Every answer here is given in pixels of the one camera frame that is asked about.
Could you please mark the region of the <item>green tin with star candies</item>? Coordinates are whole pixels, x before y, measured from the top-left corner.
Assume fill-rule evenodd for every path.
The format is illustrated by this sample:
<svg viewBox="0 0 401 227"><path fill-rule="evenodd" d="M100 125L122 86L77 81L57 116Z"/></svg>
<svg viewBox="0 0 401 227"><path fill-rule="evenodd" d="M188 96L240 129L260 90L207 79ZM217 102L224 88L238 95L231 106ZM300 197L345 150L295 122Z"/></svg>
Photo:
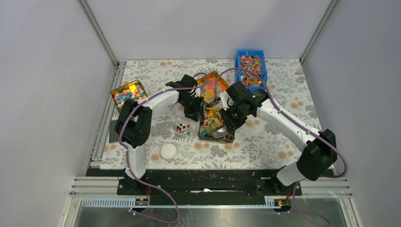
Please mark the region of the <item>green tin with star candies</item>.
<svg viewBox="0 0 401 227"><path fill-rule="evenodd" d="M117 112L122 110L126 100L141 100L148 97L144 86L139 80L132 81L128 84L122 85L110 92L114 106Z"/></svg>

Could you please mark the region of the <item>blue plastic bin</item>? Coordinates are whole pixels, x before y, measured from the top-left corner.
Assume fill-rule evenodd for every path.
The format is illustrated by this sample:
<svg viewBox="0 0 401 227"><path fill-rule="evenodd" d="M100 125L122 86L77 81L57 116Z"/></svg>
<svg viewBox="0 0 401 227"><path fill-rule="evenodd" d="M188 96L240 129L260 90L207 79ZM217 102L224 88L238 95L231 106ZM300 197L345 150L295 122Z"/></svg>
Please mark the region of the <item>blue plastic bin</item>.
<svg viewBox="0 0 401 227"><path fill-rule="evenodd" d="M240 81L251 92L265 89L268 72L263 50L237 50L235 67L242 68L236 74L236 81Z"/></svg>

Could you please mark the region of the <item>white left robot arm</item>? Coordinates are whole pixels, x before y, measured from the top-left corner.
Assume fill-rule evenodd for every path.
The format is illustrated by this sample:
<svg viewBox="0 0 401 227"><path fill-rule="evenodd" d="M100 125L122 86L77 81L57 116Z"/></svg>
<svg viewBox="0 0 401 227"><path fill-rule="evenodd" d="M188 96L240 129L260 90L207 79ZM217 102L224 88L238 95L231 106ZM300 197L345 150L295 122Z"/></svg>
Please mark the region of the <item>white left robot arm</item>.
<svg viewBox="0 0 401 227"><path fill-rule="evenodd" d="M192 76L185 74L179 81L170 81L155 94L142 101L127 100L120 111L115 131L119 144L126 151L125 173L130 177L129 189L142 194L147 182L142 177L146 172L144 144L151 131L152 117L168 106L179 103L184 107L184 116L193 121L203 121L204 98L200 96L204 84L198 84Z"/></svg>

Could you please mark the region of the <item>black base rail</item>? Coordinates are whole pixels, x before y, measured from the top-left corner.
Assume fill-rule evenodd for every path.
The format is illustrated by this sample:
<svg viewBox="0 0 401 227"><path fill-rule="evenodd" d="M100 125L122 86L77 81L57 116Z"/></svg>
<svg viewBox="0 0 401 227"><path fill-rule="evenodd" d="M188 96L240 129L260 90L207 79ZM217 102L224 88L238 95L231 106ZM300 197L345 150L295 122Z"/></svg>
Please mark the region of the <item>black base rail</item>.
<svg viewBox="0 0 401 227"><path fill-rule="evenodd" d="M178 206L265 205L265 197L284 200L302 195L300 185L280 186L269 170L161 170L149 169L141 180L167 191ZM90 177L117 177L118 195L136 196L135 206L174 206L161 191L140 184L124 170L87 170Z"/></svg>

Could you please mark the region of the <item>green tin with gummy candies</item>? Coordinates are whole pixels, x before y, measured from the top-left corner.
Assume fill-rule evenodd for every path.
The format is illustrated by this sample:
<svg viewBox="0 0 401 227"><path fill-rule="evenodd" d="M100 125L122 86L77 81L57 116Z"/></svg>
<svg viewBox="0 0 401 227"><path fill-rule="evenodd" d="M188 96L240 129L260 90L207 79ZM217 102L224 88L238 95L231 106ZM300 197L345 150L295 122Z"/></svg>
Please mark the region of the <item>green tin with gummy candies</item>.
<svg viewBox="0 0 401 227"><path fill-rule="evenodd" d="M206 83L200 93L200 96L204 98L206 107L214 107L219 103L219 100L215 98L215 91L219 94L230 87L222 77L218 79L218 76L219 74L216 71L213 71L206 76L197 79L198 85Z"/></svg>

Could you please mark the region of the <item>metal scoop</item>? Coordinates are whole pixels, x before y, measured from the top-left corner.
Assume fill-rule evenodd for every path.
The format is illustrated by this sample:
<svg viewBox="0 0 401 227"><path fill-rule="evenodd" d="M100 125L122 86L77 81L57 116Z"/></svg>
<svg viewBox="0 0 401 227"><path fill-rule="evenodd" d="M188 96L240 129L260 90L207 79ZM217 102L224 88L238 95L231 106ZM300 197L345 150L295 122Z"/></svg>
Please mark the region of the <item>metal scoop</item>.
<svg viewBox="0 0 401 227"><path fill-rule="evenodd" d="M222 124L218 126L217 128L211 130L208 135L213 138L222 138L228 135L227 131L227 126L225 124Z"/></svg>

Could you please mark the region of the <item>floral tablecloth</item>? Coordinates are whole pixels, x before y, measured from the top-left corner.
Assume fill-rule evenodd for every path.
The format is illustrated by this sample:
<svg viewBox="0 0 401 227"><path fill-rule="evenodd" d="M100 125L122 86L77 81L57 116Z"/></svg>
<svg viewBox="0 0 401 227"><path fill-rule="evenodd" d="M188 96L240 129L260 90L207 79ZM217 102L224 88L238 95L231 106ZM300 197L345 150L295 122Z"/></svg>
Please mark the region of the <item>floral tablecloth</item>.
<svg viewBox="0 0 401 227"><path fill-rule="evenodd" d="M320 129L302 65L298 59L266 59L267 85L277 103L308 125ZM122 84L139 80L152 95L169 81L184 74L199 72L223 73L228 84L235 82L233 59L203 60L129 60L125 65ZM183 118L183 107L171 105L152 120L151 134L145 144L144 164L148 169L254 169L281 168L296 161L301 152L269 123L249 117L236 131L233 144L204 142L198 139L199 124L191 123L191 133L179 138L173 131L174 122ZM174 144L178 153L165 160L160 149Z"/></svg>

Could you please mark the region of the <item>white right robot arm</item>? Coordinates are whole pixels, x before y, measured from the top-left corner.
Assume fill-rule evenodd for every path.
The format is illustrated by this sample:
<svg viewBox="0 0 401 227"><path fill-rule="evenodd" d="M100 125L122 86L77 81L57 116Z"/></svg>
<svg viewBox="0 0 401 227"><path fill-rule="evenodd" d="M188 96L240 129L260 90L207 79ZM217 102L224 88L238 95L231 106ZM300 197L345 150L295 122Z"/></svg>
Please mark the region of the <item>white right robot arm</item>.
<svg viewBox="0 0 401 227"><path fill-rule="evenodd" d="M280 107L268 91L251 92L241 82L236 82L218 96L228 134L234 133L252 115L274 126L302 152L296 162L275 174L271 182L274 193L283 195L297 181L317 180L337 161L335 134L329 129L321 131L302 122Z"/></svg>

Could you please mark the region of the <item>grey perforated plate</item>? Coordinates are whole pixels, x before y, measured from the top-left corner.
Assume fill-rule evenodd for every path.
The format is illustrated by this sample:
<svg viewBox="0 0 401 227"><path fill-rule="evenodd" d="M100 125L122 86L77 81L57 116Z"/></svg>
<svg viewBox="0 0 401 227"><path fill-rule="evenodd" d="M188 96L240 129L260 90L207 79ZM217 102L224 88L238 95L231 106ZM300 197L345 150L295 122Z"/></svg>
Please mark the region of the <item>grey perforated plate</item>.
<svg viewBox="0 0 401 227"><path fill-rule="evenodd" d="M109 136L108 136L109 143L116 143L119 140L119 134L115 130L117 122L118 122L117 120L112 120L109 123Z"/></svg>

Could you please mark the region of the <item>white jar lid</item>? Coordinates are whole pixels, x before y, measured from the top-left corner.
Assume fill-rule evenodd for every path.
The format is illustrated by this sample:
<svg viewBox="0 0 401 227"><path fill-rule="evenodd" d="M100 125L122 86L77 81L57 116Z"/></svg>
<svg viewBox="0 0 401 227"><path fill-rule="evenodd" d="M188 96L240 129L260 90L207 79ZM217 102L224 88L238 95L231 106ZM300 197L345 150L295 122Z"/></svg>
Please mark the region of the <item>white jar lid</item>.
<svg viewBox="0 0 401 227"><path fill-rule="evenodd" d="M165 160L171 160L178 153L177 147L174 144L165 144L160 149L160 156Z"/></svg>

